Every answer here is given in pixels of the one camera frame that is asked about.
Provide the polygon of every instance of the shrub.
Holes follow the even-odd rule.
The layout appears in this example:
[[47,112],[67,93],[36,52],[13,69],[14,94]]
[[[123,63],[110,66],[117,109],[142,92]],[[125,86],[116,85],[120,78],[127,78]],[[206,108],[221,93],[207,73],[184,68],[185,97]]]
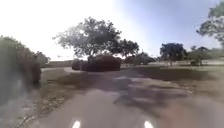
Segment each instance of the shrub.
[[82,64],[83,71],[103,72],[120,70],[121,61],[109,55],[98,55],[89,62]]
[[40,80],[41,68],[35,53],[22,43],[9,37],[0,37],[0,80],[9,84],[20,77],[25,85],[36,85]]
[[72,69],[73,70],[80,70],[81,68],[81,61],[80,60],[74,60],[72,62]]

